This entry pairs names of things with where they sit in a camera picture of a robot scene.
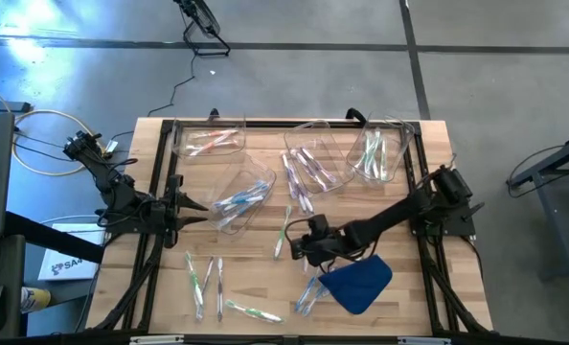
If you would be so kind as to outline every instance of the green toothbrush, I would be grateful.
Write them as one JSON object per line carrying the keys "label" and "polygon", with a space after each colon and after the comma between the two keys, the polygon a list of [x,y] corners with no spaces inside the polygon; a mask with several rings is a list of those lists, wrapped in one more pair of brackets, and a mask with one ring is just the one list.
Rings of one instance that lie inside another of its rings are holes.
{"label": "green toothbrush", "polygon": [[276,247],[274,248],[274,260],[278,260],[278,257],[281,255],[281,249],[283,248],[283,241],[285,240],[285,228],[286,224],[288,223],[288,217],[291,216],[291,211],[293,208],[291,205],[286,206],[286,213],[284,216],[284,224],[281,228],[281,232],[278,234],[278,241],[276,242]]}
{"label": "green toothbrush", "polygon": [[232,300],[227,300],[227,302],[225,302],[225,305],[227,305],[227,307],[229,308],[243,312],[248,316],[255,317],[263,321],[274,322],[274,323],[285,322],[285,320],[279,316],[273,315],[269,312],[243,307],[241,305],[236,304],[236,302]]}
{"label": "green toothbrush", "polygon": [[189,275],[191,277],[191,285],[193,288],[193,299],[195,300],[195,306],[197,307],[197,313],[195,317],[197,320],[203,318],[204,313],[204,299],[201,296],[201,287],[199,286],[199,278],[197,278],[197,273],[193,268],[193,259],[191,258],[191,253],[185,252],[185,259],[187,260],[187,265],[189,266]]}

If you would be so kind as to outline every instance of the tripod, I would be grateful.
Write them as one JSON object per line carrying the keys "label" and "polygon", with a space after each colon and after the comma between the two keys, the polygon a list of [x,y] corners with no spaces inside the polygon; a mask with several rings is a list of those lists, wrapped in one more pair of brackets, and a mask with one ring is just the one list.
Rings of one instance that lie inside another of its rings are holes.
{"label": "tripod", "polygon": [[[174,2],[178,4],[178,7],[180,8],[180,15],[182,15],[182,20],[186,25],[182,38],[193,50],[193,53],[200,57],[229,57],[231,47],[220,37],[220,35],[218,35],[220,32],[220,26],[203,0],[174,0]],[[187,25],[184,18],[185,15],[192,20],[191,24]],[[205,36],[218,39],[218,41],[225,46],[226,50],[220,52],[200,53],[199,49],[201,48],[191,40],[191,34],[197,27]]]}

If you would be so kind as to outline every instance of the black equipment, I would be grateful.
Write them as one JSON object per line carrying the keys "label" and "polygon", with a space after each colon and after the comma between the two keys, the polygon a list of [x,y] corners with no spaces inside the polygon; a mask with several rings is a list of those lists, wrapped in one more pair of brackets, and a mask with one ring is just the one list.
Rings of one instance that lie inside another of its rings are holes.
{"label": "black equipment", "polygon": [[[471,197],[472,192],[459,172],[442,165],[426,176],[407,198],[372,218],[353,220],[340,227],[330,227],[325,215],[309,218],[307,224],[310,233],[289,240],[291,256],[294,260],[307,257],[313,266],[333,261],[336,257],[355,261],[363,256],[372,243],[376,249],[382,232],[408,219],[425,224],[425,234],[413,235],[427,236],[432,228],[438,228],[440,233],[437,235],[441,238],[446,223],[454,228],[465,228],[472,214],[483,206],[479,204],[470,209]],[[489,334],[457,297],[442,270],[431,258],[426,245],[420,246],[420,252],[421,260],[425,261],[429,274],[443,291],[444,299],[452,305],[454,313],[467,330],[470,333]]]}
{"label": "black equipment", "polygon": [[[383,231],[408,219],[426,224],[427,231],[433,227],[443,227],[447,221],[465,223],[482,207],[481,204],[469,210],[471,196],[472,192],[459,172],[441,166],[407,198],[372,218],[353,220],[338,228],[330,227],[325,215],[309,218],[307,224],[310,233],[290,241],[293,260],[306,256],[313,266],[336,257],[354,261],[363,255],[370,244],[376,243]],[[463,211],[465,215],[451,218],[458,211]]]}
{"label": "black equipment", "polygon": [[206,220],[201,217],[178,218],[181,207],[199,211],[207,208],[192,201],[178,189],[183,184],[182,175],[172,175],[168,179],[163,197],[136,191],[135,181],[127,174],[116,170],[118,166],[132,164],[137,160],[127,160],[119,164],[108,163],[102,158],[97,145],[100,134],[90,135],[79,131],[76,137],[68,138],[63,153],[77,160],[93,174],[95,186],[102,194],[105,210],[97,210],[98,224],[114,234],[153,234],[164,237],[164,246],[172,248],[178,242],[178,230],[185,225]]}
{"label": "black equipment", "polygon": [[[180,8],[182,20],[185,23],[186,29],[182,37],[187,45],[193,49],[193,53],[200,57],[228,57],[231,48],[222,38],[220,38],[220,26],[216,21],[215,16],[212,14],[208,5],[203,0],[173,0]],[[191,20],[191,24],[187,25],[184,16],[187,15]],[[226,51],[224,52],[211,52],[199,53],[199,46],[191,40],[195,28],[199,30],[208,38],[216,38],[222,43]]]}

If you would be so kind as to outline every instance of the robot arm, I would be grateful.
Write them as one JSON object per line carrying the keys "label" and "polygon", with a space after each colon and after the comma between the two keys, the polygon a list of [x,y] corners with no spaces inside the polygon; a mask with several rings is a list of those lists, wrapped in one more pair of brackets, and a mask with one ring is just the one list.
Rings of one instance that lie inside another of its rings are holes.
{"label": "robot arm", "polygon": [[106,209],[96,211],[100,216],[99,225],[115,234],[163,235],[165,247],[172,248],[177,243],[178,230],[206,220],[202,217],[177,217],[181,207],[208,210],[179,191],[183,184],[182,175],[169,177],[163,197],[138,192],[131,176],[115,170],[124,163],[109,163],[102,158],[96,140],[100,137],[100,134],[90,135],[79,131],[74,138],[68,138],[63,149],[63,153],[81,162],[93,175],[95,186],[107,205]]}
{"label": "robot arm", "polygon": [[310,233],[290,241],[291,254],[294,260],[306,256],[313,266],[336,257],[354,260],[391,227],[408,219],[440,223],[454,210],[467,207],[471,196],[459,172],[441,166],[407,198],[372,218],[356,219],[337,228],[329,226],[325,215],[309,218]]}

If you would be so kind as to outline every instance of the yellow cable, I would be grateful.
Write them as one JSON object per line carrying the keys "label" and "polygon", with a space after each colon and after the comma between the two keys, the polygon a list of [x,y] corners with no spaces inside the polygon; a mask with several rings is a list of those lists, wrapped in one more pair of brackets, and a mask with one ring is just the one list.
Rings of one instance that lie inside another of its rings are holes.
{"label": "yellow cable", "polygon": [[[85,126],[79,119],[75,118],[74,116],[72,116],[70,114],[66,114],[64,112],[57,111],[57,110],[39,109],[39,110],[30,111],[28,113],[25,113],[23,115],[18,116],[14,120],[14,124],[18,126],[18,124],[20,124],[23,120],[25,120],[28,117],[35,115],[35,114],[56,114],[59,116],[66,117],[66,118],[76,122],[77,124],[79,124],[82,127],[82,129],[84,129],[87,133],[89,133],[90,135],[93,135],[93,132],[91,132],[91,129],[89,129],[87,126]],[[79,166],[70,172],[43,172],[43,171],[39,171],[37,169],[34,169],[34,168],[28,166],[27,163],[23,162],[23,160],[20,159],[20,157],[18,156],[18,153],[16,152],[16,145],[15,145],[17,139],[18,139],[18,136],[14,137],[14,139],[12,140],[12,155],[14,156],[16,161],[21,166],[25,167],[29,171],[32,171],[34,173],[47,175],[47,176],[65,176],[65,175],[69,175],[72,173],[77,173],[77,172],[81,171],[82,169],[84,169],[84,166]]]}
{"label": "yellow cable", "polygon": [[[1,103],[4,105],[4,107],[6,108],[6,110],[8,110],[8,112],[11,113],[10,107],[8,106],[8,103],[6,102],[6,100],[4,100],[4,98],[0,95],[0,101]],[[87,126],[85,126],[79,119],[75,118],[74,116],[70,115],[70,114],[66,114],[64,112],[61,111],[57,111],[57,110],[48,110],[48,109],[40,109],[40,110],[34,110],[34,111],[30,111],[28,113],[25,113],[23,115],[20,115],[18,117],[16,117],[16,119],[14,120],[14,124],[18,125],[20,124],[23,120],[25,120],[26,118],[35,115],[35,114],[56,114],[59,116],[63,116],[66,117],[70,120],[73,120],[74,122],[76,122],[77,124],[79,124],[82,129],[84,129],[87,133],[89,133],[90,135],[94,135],[93,132],[91,131],[91,129],[89,129]],[[40,171],[38,169],[34,169],[30,166],[27,165],[27,163],[23,162],[22,159],[20,159],[20,157],[18,156],[18,152],[16,152],[16,140],[18,139],[18,137],[14,137],[14,139],[12,140],[12,156],[14,157],[14,159],[16,159],[16,161],[23,166],[24,168],[26,168],[27,170],[34,172],[34,173],[39,173],[39,174],[43,174],[43,175],[47,175],[47,176],[65,176],[65,175],[69,175],[72,173],[77,173],[79,171],[81,171],[82,169],[84,169],[84,166],[79,166],[76,169],[70,171],[70,172],[43,172]]]}

